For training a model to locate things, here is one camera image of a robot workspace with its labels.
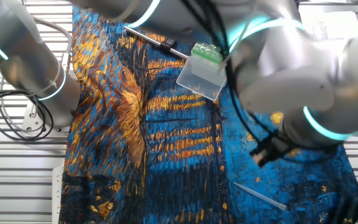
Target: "white paper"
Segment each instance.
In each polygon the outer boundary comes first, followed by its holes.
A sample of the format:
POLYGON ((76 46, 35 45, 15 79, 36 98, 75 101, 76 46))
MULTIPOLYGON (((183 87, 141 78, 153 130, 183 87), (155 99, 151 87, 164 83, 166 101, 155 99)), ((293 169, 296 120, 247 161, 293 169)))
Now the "white paper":
POLYGON ((318 40, 344 40, 358 36, 358 20, 354 12, 301 12, 307 32, 318 40))
POLYGON ((52 171, 52 224, 59 223, 60 200, 62 196, 63 166, 52 171))

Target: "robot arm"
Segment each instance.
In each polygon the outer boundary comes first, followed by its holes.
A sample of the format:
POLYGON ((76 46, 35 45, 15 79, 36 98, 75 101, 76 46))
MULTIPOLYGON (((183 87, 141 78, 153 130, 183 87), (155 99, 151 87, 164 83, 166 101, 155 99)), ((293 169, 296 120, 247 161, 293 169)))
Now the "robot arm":
POLYGON ((0 0, 0 71, 15 88, 37 95, 56 127, 71 124, 80 85, 66 73, 42 40, 33 17, 16 0, 0 0))

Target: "metal grate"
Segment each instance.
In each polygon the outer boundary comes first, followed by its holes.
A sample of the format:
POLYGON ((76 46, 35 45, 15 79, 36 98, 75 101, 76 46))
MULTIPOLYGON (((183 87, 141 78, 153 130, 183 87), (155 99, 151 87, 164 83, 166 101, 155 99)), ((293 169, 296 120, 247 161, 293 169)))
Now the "metal grate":
MULTIPOLYGON (((60 0, 27 0, 27 10, 33 15, 56 22, 72 30, 71 4, 60 0)), ((354 11, 358 4, 304 3, 302 8, 316 11, 354 11)), ((42 38, 58 59, 67 47, 63 34, 38 26, 42 38)), ((8 113, 22 124, 27 100, 10 96, 6 100, 8 113)), ((358 180, 358 137, 345 145, 358 180)), ((14 142, 0 133, 0 224, 46 224, 52 222, 52 169, 64 161, 66 138, 49 137, 39 142, 14 142)))

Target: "transparent plastic box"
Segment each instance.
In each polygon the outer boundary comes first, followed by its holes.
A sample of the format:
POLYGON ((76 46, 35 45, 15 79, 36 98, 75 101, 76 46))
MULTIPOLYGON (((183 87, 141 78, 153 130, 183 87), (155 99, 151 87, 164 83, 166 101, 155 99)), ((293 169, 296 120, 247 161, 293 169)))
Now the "transparent plastic box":
POLYGON ((224 69, 218 74, 216 67, 190 56, 177 79, 177 84, 216 101, 226 80, 224 69))

